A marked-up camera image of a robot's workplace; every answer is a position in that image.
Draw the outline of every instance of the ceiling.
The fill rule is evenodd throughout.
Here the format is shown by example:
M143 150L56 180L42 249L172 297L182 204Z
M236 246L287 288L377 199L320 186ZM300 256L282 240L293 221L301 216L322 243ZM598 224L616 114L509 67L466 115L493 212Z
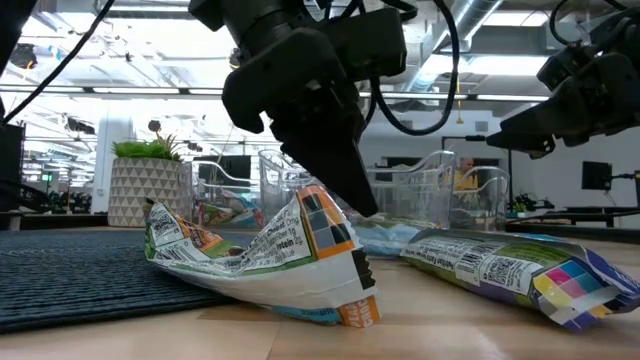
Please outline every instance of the ceiling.
M441 20L439 14L431 1L410 2L417 4L420 12L417 18L404 25L409 50L408 73L413 71L405 74L404 80L426 71L434 78L430 91L446 92L450 68L446 49L440 55L429 57L429 66L422 66L425 57L421 45L428 36L429 26ZM93 3L42 1L42 11L29 19L20 40L20 43L35 46L37 64L30 69L9 64L0 84L39 84L89 27L95 17ZM336 0L335 11L339 12L344 3ZM191 19L185 11L187 4L184 0L117 0L111 16L100 24L91 40L52 85L222 88L231 72L229 55L235 47L233 39L226 28L212 32ZM377 0L366 0L366 4L369 9L382 6ZM572 4L572 9L578 10L579 14L589 16L608 11L600 3L589 5L578 0ZM547 95L534 75L553 50L546 40L544 26L548 18L546 13L554 5L546 0L505 1L474 35L473 45L463 59L465 66L461 66L460 93ZM132 6L144 6L144 12L136 12ZM573 18L565 20L562 25L567 31L578 31ZM505 57L513 51L517 51L517 57ZM406 82L387 80L383 91L407 88ZM24 96L24 93L2 92L8 109ZM437 102L429 104L434 110L442 106ZM470 102L461 108L487 110L489 115L493 113L500 117L520 105ZM261 147L275 146L268 132L255 135L237 129L232 131L231 121L219 99L174 97L165 100L137 96L136 100L123 100L107 96L81 97L73 93L42 95L17 120L28 124L27 143L31 144L27 147L35 157L62 150L89 161L81 164L87 167L95 158L96 136L70 131L68 119L79 120L98 131L99 122L110 107L122 107L131 112L138 139L154 136L147 130L147 123L156 119L161 120L165 134L173 133L181 140L207 144L203 146L204 153L219 153L227 138L235 141L235 145L224 148L225 153L254 154Z

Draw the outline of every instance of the desk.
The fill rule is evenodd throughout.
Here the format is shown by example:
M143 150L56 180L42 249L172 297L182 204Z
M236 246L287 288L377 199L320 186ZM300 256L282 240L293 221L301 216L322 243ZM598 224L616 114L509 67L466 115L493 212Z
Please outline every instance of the desk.
M640 278L640 246L580 241ZM571 334L400 261L371 260L380 324L319 326L250 305L0 336L7 360L632 359L640 311Z

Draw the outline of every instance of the potted plant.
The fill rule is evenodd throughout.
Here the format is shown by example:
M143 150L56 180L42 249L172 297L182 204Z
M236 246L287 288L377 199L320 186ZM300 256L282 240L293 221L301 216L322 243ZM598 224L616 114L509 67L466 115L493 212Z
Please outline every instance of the potted plant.
M144 227L145 199L165 204L185 219L190 217L191 169L176 153L175 136L157 135L152 142L113 143L109 225Z

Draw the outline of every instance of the nutrition label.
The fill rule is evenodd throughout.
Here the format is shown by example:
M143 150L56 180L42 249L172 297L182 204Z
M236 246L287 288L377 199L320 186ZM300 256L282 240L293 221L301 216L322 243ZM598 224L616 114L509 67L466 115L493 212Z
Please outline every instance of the nutrition label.
M244 255L245 270L279 267L311 256L300 217L300 205L291 202L264 228Z

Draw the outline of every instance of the computer monitor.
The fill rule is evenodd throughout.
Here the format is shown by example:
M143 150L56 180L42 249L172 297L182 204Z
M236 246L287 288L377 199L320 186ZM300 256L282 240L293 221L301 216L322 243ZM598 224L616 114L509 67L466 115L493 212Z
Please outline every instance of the computer monitor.
M613 166L609 163L583 161L582 189L583 190L611 190Z

